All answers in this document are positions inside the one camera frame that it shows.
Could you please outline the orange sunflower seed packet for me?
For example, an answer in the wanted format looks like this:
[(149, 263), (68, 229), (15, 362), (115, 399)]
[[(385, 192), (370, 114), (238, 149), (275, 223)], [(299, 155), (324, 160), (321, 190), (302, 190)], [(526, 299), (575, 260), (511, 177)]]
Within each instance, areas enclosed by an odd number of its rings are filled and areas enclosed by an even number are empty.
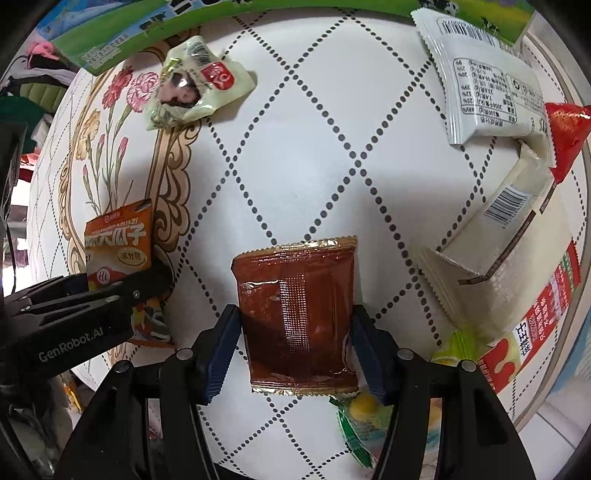
[[(91, 290), (111, 285), (152, 266), (152, 202), (146, 198), (86, 223), (85, 263)], [(173, 345), (160, 299), (137, 303), (131, 314), (130, 342), (154, 348)]]

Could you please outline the colourful candy ball bag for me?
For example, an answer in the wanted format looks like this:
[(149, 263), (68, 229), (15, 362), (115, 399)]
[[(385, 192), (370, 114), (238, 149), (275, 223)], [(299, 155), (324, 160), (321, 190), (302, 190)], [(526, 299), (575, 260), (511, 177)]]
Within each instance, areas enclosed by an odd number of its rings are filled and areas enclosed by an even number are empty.
[[(475, 363), (482, 356), (482, 348), (473, 333), (457, 330), (431, 357), (436, 364), (456, 367), (463, 360)], [(346, 447), (362, 467), (374, 470), (382, 453), (393, 407), (384, 406), (363, 387), (353, 397), (331, 397), (329, 402), (338, 409), (339, 430)], [(435, 456), (439, 452), (442, 423), (442, 399), (430, 402), (426, 452), (421, 479), (435, 476)]]

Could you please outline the brown sauce packet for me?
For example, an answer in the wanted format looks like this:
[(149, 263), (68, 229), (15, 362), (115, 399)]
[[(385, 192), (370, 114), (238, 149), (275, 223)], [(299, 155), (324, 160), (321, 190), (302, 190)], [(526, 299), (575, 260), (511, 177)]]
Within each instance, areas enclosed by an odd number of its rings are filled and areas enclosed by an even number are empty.
[(233, 259), (253, 391), (356, 392), (358, 377), (346, 358), (355, 260), (353, 236), (252, 250)]

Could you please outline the red white snack packet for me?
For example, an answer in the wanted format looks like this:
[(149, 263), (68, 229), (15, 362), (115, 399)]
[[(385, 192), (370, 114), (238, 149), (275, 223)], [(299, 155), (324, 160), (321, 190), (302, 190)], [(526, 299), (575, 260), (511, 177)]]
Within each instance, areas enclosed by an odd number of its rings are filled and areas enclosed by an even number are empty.
[(515, 379), (548, 340), (570, 307), (579, 284), (579, 259), (571, 241), (547, 285), (520, 322), (479, 361), (496, 393)]

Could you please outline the cream barcode snack packet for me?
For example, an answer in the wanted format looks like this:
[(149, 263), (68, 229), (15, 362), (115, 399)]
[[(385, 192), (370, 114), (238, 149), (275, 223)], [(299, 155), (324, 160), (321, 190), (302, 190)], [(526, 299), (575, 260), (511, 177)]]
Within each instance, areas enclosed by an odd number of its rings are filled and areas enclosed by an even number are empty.
[(418, 263), (451, 322), (494, 344), (525, 316), (572, 240), (550, 167), (526, 143), (491, 199)]

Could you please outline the pile of clothes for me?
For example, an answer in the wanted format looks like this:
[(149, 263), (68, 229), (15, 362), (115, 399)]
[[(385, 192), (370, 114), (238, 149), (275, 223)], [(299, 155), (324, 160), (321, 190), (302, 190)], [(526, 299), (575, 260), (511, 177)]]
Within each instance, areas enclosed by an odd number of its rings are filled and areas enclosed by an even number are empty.
[(26, 49), (13, 58), (1, 78), (1, 261), (16, 270), (28, 262), (28, 254), (16, 244), (25, 238), (25, 202), (10, 213), (16, 185), (28, 185), (46, 143), (50, 126), (75, 71), (60, 54), (59, 60), (27, 56)]

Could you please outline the white patterned quilt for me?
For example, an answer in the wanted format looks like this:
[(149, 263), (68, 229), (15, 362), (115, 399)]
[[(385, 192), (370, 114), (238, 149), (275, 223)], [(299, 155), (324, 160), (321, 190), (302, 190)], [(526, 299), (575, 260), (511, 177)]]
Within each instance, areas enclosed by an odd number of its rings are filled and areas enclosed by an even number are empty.
[(76, 75), (30, 188), (36, 279), (81, 269), (85, 224), (109, 202), (150, 198), (175, 276), (166, 319), (186, 347), (235, 302), (236, 255), (354, 235), (363, 305), (429, 357), (453, 327), (414, 250), (441, 247), (468, 223), (517, 162), (517, 145), (448, 143), (443, 88), (411, 24), (339, 20), (294, 52), (250, 27), (223, 49), (204, 39), (249, 69), (256, 90), (177, 133), (149, 131), (138, 112), (165, 45), (100, 77)]

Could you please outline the pink plush toy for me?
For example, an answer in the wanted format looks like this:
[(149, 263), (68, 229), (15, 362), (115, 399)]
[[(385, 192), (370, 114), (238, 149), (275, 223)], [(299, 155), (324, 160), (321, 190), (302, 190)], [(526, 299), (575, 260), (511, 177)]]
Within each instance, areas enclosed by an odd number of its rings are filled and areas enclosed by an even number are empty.
[(50, 60), (59, 60), (60, 57), (56, 54), (56, 49), (52, 43), (48, 41), (33, 42), (27, 49), (27, 56), (39, 55)]

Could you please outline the green plum snack packet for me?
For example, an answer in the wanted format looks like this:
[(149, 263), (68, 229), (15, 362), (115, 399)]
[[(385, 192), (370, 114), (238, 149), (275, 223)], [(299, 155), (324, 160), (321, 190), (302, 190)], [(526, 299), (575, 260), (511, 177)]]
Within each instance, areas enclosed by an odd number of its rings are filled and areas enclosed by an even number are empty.
[(242, 64), (224, 61), (204, 38), (192, 36), (170, 49), (144, 113), (147, 129), (170, 129), (211, 116), (256, 88)]

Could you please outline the open cardboard milk box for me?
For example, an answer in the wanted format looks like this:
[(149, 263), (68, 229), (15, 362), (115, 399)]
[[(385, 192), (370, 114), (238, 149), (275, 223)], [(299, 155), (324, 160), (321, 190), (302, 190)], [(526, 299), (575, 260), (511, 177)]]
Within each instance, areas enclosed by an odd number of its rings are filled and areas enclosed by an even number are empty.
[(528, 1), (60, 1), (36, 32), (65, 59), (99, 75), (160, 41), (175, 44), (192, 33), (223, 49), (231, 31), (250, 27), (276, 35), (294, 52), (332, 22), (409, 23), (419, 8), (466, 20), (509, 44), (535, 15)]

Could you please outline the red triangular snack packet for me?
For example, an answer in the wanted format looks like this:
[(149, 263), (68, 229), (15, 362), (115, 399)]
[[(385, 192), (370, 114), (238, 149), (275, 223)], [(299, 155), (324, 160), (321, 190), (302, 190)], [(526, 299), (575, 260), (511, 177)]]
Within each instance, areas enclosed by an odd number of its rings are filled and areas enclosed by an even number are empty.
[(551, 172), (555, 183), (561, 184), (590, 134), (590, 106), (548, 102), (546, 111), (555, 154), (555, 166)]

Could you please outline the white labelled snack packet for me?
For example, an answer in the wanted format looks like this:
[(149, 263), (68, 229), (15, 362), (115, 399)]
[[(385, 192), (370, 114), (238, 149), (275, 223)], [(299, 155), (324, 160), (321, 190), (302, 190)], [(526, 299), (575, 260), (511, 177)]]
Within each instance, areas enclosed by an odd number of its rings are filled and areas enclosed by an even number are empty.
[(550, 147), (542, 89), (525, 60), (463, 19), (425, 7), (411, 17), (444, 88), (450, 144), (497, 136), (524, 140), (538, 152)]

